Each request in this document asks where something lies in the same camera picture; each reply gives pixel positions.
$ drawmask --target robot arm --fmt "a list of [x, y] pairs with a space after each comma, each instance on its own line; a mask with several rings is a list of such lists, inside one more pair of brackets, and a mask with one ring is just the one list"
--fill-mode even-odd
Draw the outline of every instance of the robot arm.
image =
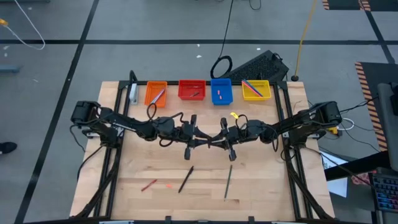
[[[181, 126], [175, 126], [175, 117], [181, 116]], [[87, 132], [98, 133], [102, 145], [116, 147], [118, 143], [118, 131], [116, 127], [135, 132], [146, 141], [154, 141], [160, 138], [159, 144], [167, 147], [173, 142], [185, 143], [184, 158], [190, 159], [190, 152], [194, 148], [207, 144], [208, 147], [215, 146], [228, 150], [229, 159], [234, 161], [236, 153], [233, 145], [244, 142], [255, 141], [260, 138], [261, 142], [269, 144], [277, 139], [280, 134], [289, 134], [289, 144], [296, 146], [306, 142], [307, 137], [313, 133], [341, 123], [341, 116], [337, 103], [329, 101], [317, 103], [310, 109], [299, 111], [291, 118], [287, 118], [276, 124], [266, 124], [257, 119], [246, 118], [245, 128], [237, 124], [228, 127], [226, 118], [220, 121], [221, 131], [218, 135], [211, 137], [201, 132], [196, 125], [197, 116], [191, 116], [190, 122], [182, 120], [183, 113], [171, 117], [149, 118], [147, 121], [138, 121], [134, 118], [116, 113], [109, 108], [103, 108], [97, 102], [79, 101], [73, 111], [71, 121], [75, 126], [87, 127]]]

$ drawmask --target black floor line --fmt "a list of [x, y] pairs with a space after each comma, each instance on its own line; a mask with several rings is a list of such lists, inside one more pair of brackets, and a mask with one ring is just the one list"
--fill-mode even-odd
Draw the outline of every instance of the black floor line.
[[386, 56], [388, 63], [393, 63], [393, 64], [395, 64], [396, 61], [395, 61], [394, 58], [392, 57], [391, 52], [390, 52], [390, 50], [388, 49], [388, 47], [387, 47], [387, 45], [386, 45], [386, 42], [384, 41], [383, 36], [381, 35], [381, 32], [380, 32], [380, 30], [379, 30], [379, 28], [378, 28], [378, 26], [377, 26], [377, 24], [376, 24], [376, 21], [375, 21], [374, 18], [373, 18], [372, 13], [369, 12], [369, 11], [365, 11], [365, 13], [366, 13], [366, 16], [367, 16], [368, 19], [369, 19], [369, 22], [370, 22], [370, 24], [371, 24], [371, 26], [372, 26], [372, 28], [373, 28], [373, 31], [374, 31], [374, 33], [375, 33], [375, 35], [376, 35], [376, 37], [377, 37], [377, 40], [378, 40], [378, 41], [380, 42], [380, 44], [381, 44], [381, 49], [383, 49], [384, 55]]
[[[46, 44], [79, 44], [80, 40], [46, 40]], [[27, 44], [42, 44], [41, 40], [24, 40]], [[98, 45], [156, 45], [156, 44], [222, 44], [218, 39], [188, 40], [85, 40], [84, 44]], [[226, 40], [226, 44], [298, 45], [300, 40]], [[304, 40], [303, 45], [398, 45], [398, 40]], [[0, 44], [21, 44], [19, 40], [0, 40]]]
[[89, 31], [91, 23], [93, 21], [94, 14], [95, 14], [95, 11], [96, 11], [96, 8], [97, 8], [97, 5], [98, 5], [98, 1], [99, 0], [94, 0], [93, 1], [93, 5], [91, 7], [90, 13], [88, 15], [88, 18], [87, 18], [87, 21], [86, 21], [86, 24], [85, 24], [85, 27], [83, 29], [83, 33], [81, 34], [80, 41], [78, 43], [78, 47], [76, 48], [75, 56], [74, 56], [74, 58], [72, 60], [72, 63], [70, 65], [68, 75], [67, 75], [67, 77], [65, 79], [65, 83], [63, 84], [61, 95], [60, 95], [60, 98], [58, 99], [58, 103], [57, 103], [57, 106], [55, 108], [54, 114], [52, 116], [49, 129], [47, 130], [47, 134], [45, 135], [45, 139], [44, 139], [42, 148], [40, 150], [39, 158], [37, 159], [36, 165], [35, 165], [33, 173], [32, 173], [32, 177], [30, 178], [29, 184], [28, 184], [27, 189], [25, 191], [24, 198], [22, 199], [22, 203], [21, 203], [21, 205], [19, 207], [18, 214], [17, 214], [17, 217], [15, 219], [15, 223], [16, 224], [20, 224], [20, 223], [24, 222], [24, 219], [25, 219], [25, 216], [26, 216], [30, 201], [32, 200], [32, 196], [33, 196], [33, 193], [35, 191], [37, 182], [39, 181], [40, 173], [42, 171], [45, 158], [47, 157], [47, 153], [49, 151], [49, 147], [50, 147], [50, 144], [51, 144], [54, 132], [55, 132], [55, 128], [57, 127], [57, 124], [58, 124], [58, 121], [59, 121], [59, 118], [60, 118], [60, 115], [61, 115], [61, 111], [62, 111], [62, 108], [63, 108], [63, 104], [64, 104], [65, 99], [67, 97], [68, 90], [69, 90], [70, 84], [72, 82], [72, 78], [73, 78], [73, 75], [75, 73], [76, 66], [78, 64], [81, 51], [83, 50], [84, 41], [87, 38], [88, 31]]

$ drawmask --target plastic tray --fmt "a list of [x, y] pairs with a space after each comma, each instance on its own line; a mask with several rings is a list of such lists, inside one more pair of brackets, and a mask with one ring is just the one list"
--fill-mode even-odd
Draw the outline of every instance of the plastic tray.
[[163, 108], [166, 106], [167, 82], [147, 82], [147, 91], [145, 93], [145, 105], [149, 105], [152, 100], [162, 91], [162, 96], [156, 101], [156, 107]]
[[205, 96], [205, 80], [180, 80], [178, 82], [178, 97], [181, 100], [203, 100]]
[[243, 99], [246, 101], [262, 101], [271, 98], [271, 89], [268, 80], [248, 80], [248, 82], [256, 88], [262, 95], [258, 96], [251, 91], [246, 85], [242, 84]]
[[210, 84], [211, 100], [214, 105], [229, 105], [234, 101], [232, 96], [232, 84], [229, 78], [212, 79]]

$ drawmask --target yellow cable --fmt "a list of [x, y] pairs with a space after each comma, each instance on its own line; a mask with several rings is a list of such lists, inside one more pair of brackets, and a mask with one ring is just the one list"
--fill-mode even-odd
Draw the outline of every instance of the yellow cable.
[[300, 45], [299, 45], [299, 47], [298, 47], [297, 62], [296, 62], [296, 70], [294, 71], [294, 76], [295, 76], [295, 77], [297, 76], [297, 71], [299, 70], [299, 66], [300, 66], [301, 46], [302, 46], [302, 44], [303, 44], [303, 40], [304, 40], [304, 38], [305, 38], [305, 34], [307, 33], [308, 25], [311, 23], [312, 14], [313, 14], [313, 12], [315, 12], [315, 6], [316, 6], [316, 5], [317, 5], [317, 0], [313, 0], [311, 12], [310, 12], [310, 15], [308, 16], [307, 23], [305, 24], [303, 36], [301, 36]]

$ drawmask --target black stick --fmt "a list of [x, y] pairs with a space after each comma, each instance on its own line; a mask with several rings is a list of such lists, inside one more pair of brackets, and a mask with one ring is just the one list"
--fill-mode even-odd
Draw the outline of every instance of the black stick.
[[232, 165], [229, 167], [228, 181], [226, 183], [226, 189], [225, 189], [225, 194], [224, 194], [224, 202], [226, 199], [226, 194], [228, 193], [229, 181], [231, 180], [231, 173], [232, 173]]
[[192, 171], [193, 171], [193, 166], [191, 167], [187, 176], [185, 177], [184, 182], [182, 182], [182, 185], [181, 185], [180, 189], [178, 190], [178, 193], [180, 193], [182, 191], [182, 188], [184, 187], [185, 183], [187, 182], [188, 177], [191, 175]]

